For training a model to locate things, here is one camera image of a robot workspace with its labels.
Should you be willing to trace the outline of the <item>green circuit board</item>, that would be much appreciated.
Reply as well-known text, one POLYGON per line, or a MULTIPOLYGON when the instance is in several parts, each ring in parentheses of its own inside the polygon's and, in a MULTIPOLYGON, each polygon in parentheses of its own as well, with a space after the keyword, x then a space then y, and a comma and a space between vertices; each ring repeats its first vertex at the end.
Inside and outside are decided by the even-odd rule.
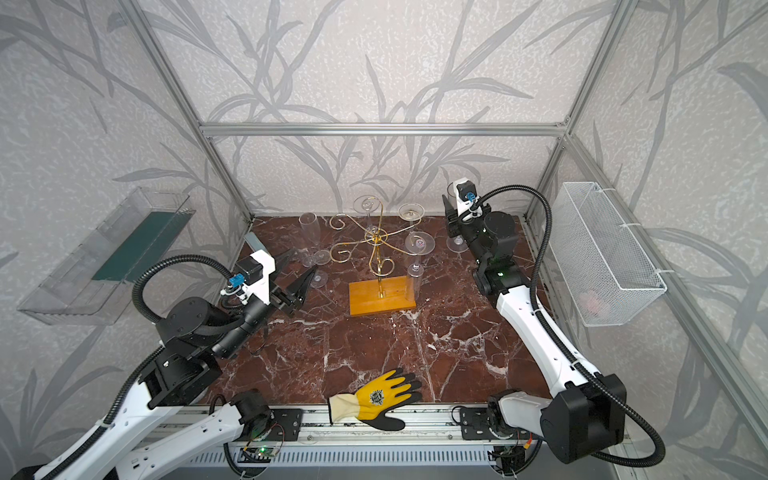
POLYGON ((244 447, 237 451, 237 460, 247 465, 267 464, 276 459, 280 450, 279 446, 244 447))

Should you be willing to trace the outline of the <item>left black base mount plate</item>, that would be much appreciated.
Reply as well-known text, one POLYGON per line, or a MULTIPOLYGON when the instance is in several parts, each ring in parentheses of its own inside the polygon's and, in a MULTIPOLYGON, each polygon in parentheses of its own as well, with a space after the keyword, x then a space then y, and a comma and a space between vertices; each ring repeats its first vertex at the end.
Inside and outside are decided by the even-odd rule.
POLYGON ((304 410, 301 408, 278 408, 271 411, 265 441, 296 442, 302 425, 304 410))

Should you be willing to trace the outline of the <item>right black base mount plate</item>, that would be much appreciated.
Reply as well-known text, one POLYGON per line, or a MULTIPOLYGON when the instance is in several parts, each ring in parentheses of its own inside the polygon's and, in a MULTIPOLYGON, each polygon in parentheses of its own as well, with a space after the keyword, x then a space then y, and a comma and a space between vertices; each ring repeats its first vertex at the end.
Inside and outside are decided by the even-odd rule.
POLYGON ((491 431, 487 407, 458 408, 458 420, 461 437, 466 441, 492 441, 498 437, 491 431))

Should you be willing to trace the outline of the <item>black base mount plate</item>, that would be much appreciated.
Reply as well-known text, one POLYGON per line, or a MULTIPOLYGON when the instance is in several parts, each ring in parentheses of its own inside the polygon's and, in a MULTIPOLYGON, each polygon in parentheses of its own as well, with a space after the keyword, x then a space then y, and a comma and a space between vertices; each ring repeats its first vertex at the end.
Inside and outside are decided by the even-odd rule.
POLYGON ((265 441, 296 442, 302 425, 304 410, 301 408, 278 408, 271 411, 265 441))
POLYGON ((458 408, 458 420, 461 437, 466 441, 492 441, 498 437, 491 431, 487 407, 458 408))

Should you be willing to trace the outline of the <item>pink item in basket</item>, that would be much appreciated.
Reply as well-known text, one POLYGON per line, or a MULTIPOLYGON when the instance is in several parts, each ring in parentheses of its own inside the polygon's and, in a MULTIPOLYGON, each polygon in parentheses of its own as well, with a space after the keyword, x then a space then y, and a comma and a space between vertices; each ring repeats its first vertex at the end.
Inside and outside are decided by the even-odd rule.
POLYGON ((586 314, 594 318, 603 318, 610 312, 609 305, 594 290, 579 294, 579 306, 586 314))

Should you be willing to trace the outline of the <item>aluminium front rail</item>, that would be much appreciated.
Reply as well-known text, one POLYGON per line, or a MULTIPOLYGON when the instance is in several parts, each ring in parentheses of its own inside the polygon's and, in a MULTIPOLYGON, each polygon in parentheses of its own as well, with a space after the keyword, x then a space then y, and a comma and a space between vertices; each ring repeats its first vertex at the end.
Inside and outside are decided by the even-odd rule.
POLYGON ((192 428, 199 434, 219 432, 224 425, 218 417, 221 412, 235 416, 235 442, 360 445, 534 438, 577 457, 621 443, 626 420, 624 411, 613 403, 568 407, 561 398, 549 400, 522 392, 492 397, 484 407, 401 405, 366 421, 354 416, 332 420, 326 405, 276 408, 256 398, 200 409, 185 407, 163 420, 144 441, 152 443, 192 428))

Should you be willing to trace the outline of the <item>grey remote control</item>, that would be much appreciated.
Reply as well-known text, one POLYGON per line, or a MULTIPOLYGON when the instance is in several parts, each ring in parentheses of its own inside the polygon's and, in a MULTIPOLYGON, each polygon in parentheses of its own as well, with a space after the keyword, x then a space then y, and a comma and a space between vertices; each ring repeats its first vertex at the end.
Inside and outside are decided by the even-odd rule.
POLYGON ((266 251, 266 247, 264 246, 262 241, 252 231, 249 231, 245 235, 244 242, 245 242, 245 245, 250 249, 252 253, 261 251, 261 250, 266 251))

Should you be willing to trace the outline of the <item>clear acrylic wall shelf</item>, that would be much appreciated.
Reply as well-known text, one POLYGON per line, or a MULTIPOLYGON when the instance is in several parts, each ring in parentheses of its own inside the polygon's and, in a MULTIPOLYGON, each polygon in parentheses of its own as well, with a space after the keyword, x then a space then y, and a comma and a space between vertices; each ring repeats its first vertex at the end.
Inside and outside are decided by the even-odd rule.
POLYGON ((135 188, 18 310, 52 326, 114 324, 131 303, 135 280, 195 213, 188 194, 135 188))

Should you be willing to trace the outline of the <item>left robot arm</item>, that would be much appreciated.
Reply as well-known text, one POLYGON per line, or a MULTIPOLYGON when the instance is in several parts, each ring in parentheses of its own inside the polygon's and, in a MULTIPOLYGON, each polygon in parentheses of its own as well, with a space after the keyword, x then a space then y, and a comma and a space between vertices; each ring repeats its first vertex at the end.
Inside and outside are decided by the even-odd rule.
POLYGON ((197 254, 164 259, 134 283, 132 302, 160 337, 159 347, 129 375, 107 414, 62 455, 45 465, 26 467, 18 479, 159 479, 188 460, 257 430, 266 431, 272 417, 255 390, 231 401, 192 425, 149 445, 143 440, 164 420, 201 398, 222 373, 220 361, 232 358, 277 311, 293 315, 301 309, 315 268, 287 288, 276 280, 295 252, 278 256, 257 250, 228 269, 197 254), (201 297, 179 301, 162 317, 145 302, 143 292, 161 271, 182 263, 207 265, 227 281, 221 295, 235 300, 222 310, 201 297))

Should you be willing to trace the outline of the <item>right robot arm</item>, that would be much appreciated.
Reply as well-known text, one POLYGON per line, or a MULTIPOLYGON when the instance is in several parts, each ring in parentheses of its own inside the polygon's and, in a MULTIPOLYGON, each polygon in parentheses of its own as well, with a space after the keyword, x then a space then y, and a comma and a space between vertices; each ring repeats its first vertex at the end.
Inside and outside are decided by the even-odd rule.
POLYGON ((587 456, 630 468, 660 464, 666 456, 664 441, 627 404, 623 382, 589 362, 540 305, 537 287, 552 231, 552 209, 543 194, 525 185, 516 189, 542 205, 545 233, 531 274, 525 275, 515 262, 515 220, 488 203, 513 189, 507 185, 479 195, 475 184, 462 178, 453 181, 443 197, 447 232, 463 240, 473 255, 479 292, 523 340, 549 389, 548 398, 523 391, 490 398, 492 431, 505 436, 513 428, 527 430, 564 464, 587 456))

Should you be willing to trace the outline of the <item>yellow wooden rack base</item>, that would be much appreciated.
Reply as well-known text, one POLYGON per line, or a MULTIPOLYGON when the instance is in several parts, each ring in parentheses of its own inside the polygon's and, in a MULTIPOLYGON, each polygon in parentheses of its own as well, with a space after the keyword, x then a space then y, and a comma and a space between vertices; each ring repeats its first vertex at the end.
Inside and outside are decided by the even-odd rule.
POLYGON ((349 313, 365 316, 416 307, 413 281, 408 276, 384 277, 349 285, 349 313))

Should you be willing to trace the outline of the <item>yellow black work glove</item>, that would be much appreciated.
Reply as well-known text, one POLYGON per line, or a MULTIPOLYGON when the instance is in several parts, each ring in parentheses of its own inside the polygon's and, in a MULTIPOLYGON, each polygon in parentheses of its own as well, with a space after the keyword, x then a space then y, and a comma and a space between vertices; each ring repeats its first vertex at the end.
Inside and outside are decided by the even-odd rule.
POLYGON ((339 393, 327 399, 331 424, 348 418, 380 431, 394 432, 405 428, 405 422, 390 417, 388 413, 396 408, 419 403, 422 383, 413 373, 404 373, 401 368, 390 370, 369 381, 354 393, 339 393))

